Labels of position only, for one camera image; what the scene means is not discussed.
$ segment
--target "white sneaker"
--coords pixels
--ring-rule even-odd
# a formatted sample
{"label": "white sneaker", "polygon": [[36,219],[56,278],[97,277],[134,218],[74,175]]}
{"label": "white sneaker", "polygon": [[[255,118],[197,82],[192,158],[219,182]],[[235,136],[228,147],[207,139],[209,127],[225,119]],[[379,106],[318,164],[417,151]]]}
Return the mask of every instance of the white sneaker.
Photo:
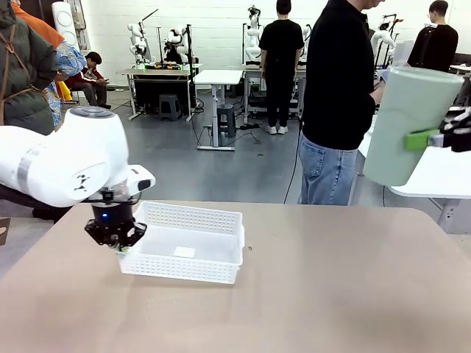
{"label": "white sneaker", "polygon": [[277,134],[277,128],[275,126],[267,126],[265,128],[265,131],[267,131],[270,135],[276,135]]}
{"label": "white sneaker", "polygon": [[280,128],[278,129],[278,134],[280,135],[284,135],[288,132],[288,127],[287,126],[280,126]]}

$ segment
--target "stool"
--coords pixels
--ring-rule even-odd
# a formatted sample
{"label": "stool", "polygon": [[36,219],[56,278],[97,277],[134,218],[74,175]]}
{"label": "stool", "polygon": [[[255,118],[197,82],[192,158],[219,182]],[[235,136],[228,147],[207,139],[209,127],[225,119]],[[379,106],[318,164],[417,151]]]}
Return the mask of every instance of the stool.
{"label": "stool", "polygon": [[182,116],[182,109],[176,94],[159,95],[159,119],[169,118],[177,121]]}
{"label": "stool", "polygon": [[234,113],[234,106],[232,104],[224,104],[218,106],[218,128],[220,132],[227,133],[228,138],[236,136],[236,114]]}

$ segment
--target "orange jacket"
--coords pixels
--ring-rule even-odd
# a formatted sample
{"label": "orange jacket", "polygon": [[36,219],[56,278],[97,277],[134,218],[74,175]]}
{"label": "orange jacket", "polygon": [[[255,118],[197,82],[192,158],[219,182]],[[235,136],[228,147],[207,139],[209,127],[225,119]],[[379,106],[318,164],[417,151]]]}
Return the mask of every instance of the orange jacket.
{"label": "orange jacket", "polygon": [[31,16],[29,13],[24,12],[17,4],[12,2],[13,11],[18,18],[21,18],[26,24],[33,28],[42,38],[50,42],[54,49],[56,49],[65,38],[59,34],[54,28],[49,26],[43,20]]}

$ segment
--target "person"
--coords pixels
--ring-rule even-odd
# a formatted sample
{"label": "person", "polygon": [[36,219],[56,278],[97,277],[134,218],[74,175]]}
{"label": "person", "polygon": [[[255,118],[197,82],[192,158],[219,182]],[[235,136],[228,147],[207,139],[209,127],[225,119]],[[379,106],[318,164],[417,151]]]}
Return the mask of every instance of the person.
{"label": "person", "polygon": [[419,32],[408,59],[408,64],[415,68],[448,72],[458,47],[458,33],[445,22],[448,3],[434,1],[428,10],[428,16],[435,26],[427,26]]}
{"label": "person", "polygon": [[[266,80],[266,103],[270,135],[288,132],[289,104],[293,79],[300,61],[304,38],[299,24],[288,19],[291,0],[277,1],[278,19],[265,27],[260,39],[262,75]],[[277,111],[280,128],[277,131]]]}
{"label": "person", "polygon": [[[78,74],[85,67],[86,61],[83,55],[68,44],[58,31],[39,18],[23,11],[21,9],[20,0],[12,0],[12,7],[17,18],[24,20],[30,28],[35,30],[56,49],[56,59],[59,70],[55,78],[56,82],[63,81],[70,76]],[[51,108],[54,122],[54,130],[58,130],[63,122],[61,110],[62,101],[57,93],[56,82],[51,82],[46,88],[49,107]]]}
{"label": "person", "polygon": [[0,125],[50,134],[54,124],[43,90],[57,75],[56,53],[16,17],[10,0],[0,1],[0,58]]}
{"label": "person", "polygon": [[[299,156],[300,204],[347,205],[356,152],[372,124],[384,86],[374,90],[367,16],[384,0],[329,0],[308,48]],[[338,81],[332,68],[348,66]]]}
{"label": "person", "polygon": [[91,51],[85,59],[87,59],[87,67],[67,79],[65,84],[72,91],[83,91],[89,105],[110,109],[111,106],[106,104],[108,81],[96,70],[96,67],[102,63],[102,57]]}

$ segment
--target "red jacket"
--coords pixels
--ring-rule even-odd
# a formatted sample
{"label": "red jacket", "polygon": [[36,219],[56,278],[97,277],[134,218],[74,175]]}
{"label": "red jacket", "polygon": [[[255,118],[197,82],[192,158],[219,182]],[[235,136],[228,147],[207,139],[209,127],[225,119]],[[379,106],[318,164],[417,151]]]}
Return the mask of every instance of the red jacket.
{"label": "red jacket", "polygon": [[89,74],[87,74],[88,68],[84,68],[82,72],[79,72],[77,75],[69,77],[65,84],[69,89],[74,86],[76,82],[83,82],[83,83],[91,83],[92,85],[96,85],[96,81],[98,79],[103,79],[103,76],[94,68]]}

